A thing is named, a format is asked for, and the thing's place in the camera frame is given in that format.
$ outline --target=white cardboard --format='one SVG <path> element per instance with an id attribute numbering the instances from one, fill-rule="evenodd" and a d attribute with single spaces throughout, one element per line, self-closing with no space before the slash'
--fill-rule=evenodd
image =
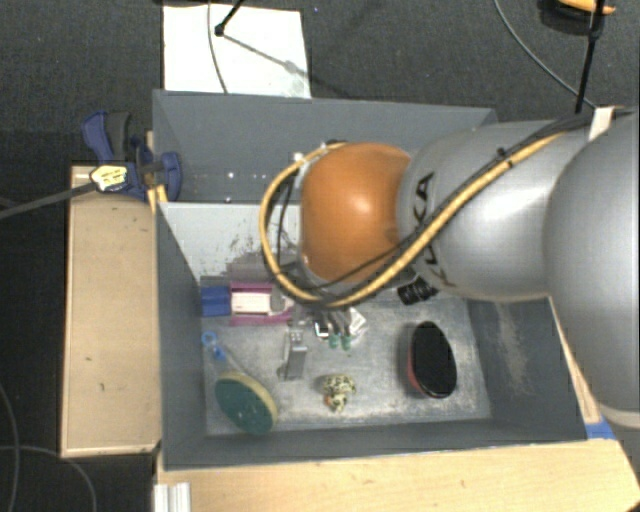
<path id="1" fill-rule="evenodd" d="M 216 37 L 214 27 L 230 8 L 211 5 L 213 48 L 228 92 L 310 98 L 300 13 L 241 7 L 227 37 Z M 206 4 L 164 6 L 164 87 L 223 92 L 209 47 Z"/>

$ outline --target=dark floor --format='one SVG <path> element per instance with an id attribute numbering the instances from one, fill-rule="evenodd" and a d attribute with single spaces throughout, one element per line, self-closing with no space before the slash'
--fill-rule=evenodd
<path id="1" fill-rule="evenodd" d="M 265 0 L 300 9 L 316 97 L 490 106 L 501 120 L 572 112 L 572 95 L 511 38 L 492 0 Z M 531 49 L 577 87 L 586 48 L 537 0 L 502 0 Z M 598 43 L 587 96 L 638 104 L 640 3 L 619 0 Z M 70 162 L 90 159 L 79 132 L 97 109 L 129 110 L 151 128 L 162 86 L 162 10 L 153 0 L 0 1 L 0 198 L 64 189 Z M 58 447 L 65 277 L 65 207 L 0 221 L 0 382 L 20 441 Z M 0 406 L 0 445 L 12 442 Z M 13 459 L 0 450 L 0 510 Z M 150 510 L 151 458 L 82 461 L 100 511 Z M 15 510 L 90 510 L 72 468 L 25 453 Z"/>

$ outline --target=green object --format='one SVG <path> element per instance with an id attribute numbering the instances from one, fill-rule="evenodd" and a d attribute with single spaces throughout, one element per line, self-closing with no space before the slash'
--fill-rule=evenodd
<path id="1" fill-rule="evenodd" d="M 342 350 L 351 350 L 351 336 L 342 337 Z"/>
<path id="2" fill-rule="evenodd" d="M 269 392 L 243 373 L 220 375 L 215 384 L 215 395 L 222 412 L 248 434 L 266 434 L 278 419 L 278 409 Z"/>
<path id="3" fill-rule="evenodd" d="M 329 347 L 338 348 L 340 343 L 340 337 L 337 334 L 329 334 Z"/>

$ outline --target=clamp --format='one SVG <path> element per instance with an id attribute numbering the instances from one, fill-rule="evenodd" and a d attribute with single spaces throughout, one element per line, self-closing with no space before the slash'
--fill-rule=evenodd
<path id="1" fill-rule="evenodd" d="M 177 153 L 167 152 L 154 162 L 149 147 L 137 136 L 128 137 L 128 112 L 94 112 L 82 123 L 85 144 L 98 157 L 100 166 L 91 173 L 100 192 L 124 194 L 147 201 L 147 191 L 163 184 L 169 201 L 182 187 L 182 169 Z"/>

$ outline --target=black oval object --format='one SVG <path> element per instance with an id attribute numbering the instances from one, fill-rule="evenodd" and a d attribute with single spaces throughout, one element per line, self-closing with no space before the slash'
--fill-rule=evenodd
<path id="1" fill-rule="evenodd" d="M 418 391 L 446 398 L 456 387 L 458 371 L 451 345 L 433 322 L 423 322 L 411 337 L 409 380 Z"/>

